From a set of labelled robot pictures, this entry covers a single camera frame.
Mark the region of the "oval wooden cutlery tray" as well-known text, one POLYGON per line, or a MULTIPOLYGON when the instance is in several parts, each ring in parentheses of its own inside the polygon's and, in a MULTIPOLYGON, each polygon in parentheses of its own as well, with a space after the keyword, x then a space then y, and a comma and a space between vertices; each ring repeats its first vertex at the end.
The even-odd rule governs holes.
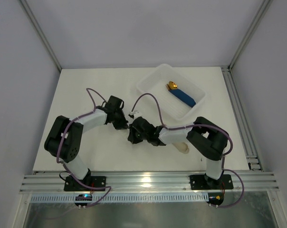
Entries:
POLYGON ((189 153, 189 147, 184 142, 175 142, 173 143, 173 146, 181 153, 188 154, 189 153))

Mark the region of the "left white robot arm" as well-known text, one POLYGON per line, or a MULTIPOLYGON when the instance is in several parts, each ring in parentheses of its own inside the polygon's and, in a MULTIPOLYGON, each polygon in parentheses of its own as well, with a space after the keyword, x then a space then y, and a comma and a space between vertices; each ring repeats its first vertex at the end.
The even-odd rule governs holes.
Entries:
POLYGON ((69 175, 65 178, 64 191, 105 191, 105 176, 92 176, 78 153, 82 136, 96 127, 112 124, 116 130, 128 128, 123 113, 124 101, 110 96, 93 110, 75 118, 58 116, 44 143, 44 149, 62 164, 69 175))

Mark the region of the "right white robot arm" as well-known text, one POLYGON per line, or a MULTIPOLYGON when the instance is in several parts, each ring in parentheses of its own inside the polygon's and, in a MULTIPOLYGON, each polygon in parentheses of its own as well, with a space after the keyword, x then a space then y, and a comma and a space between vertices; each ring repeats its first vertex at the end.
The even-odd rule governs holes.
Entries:
POLYGON ((224 150, 230 137, 228 133, 204 117, 185 127, 165 128, 153 126, 142 117, 135 118, 129 126, 128 141, 138 144, 147 141, 153 146, 190 143, 206 158, 204 174, 189 176, 192 190, 232 190, 231 175, 222 168, 224 150))

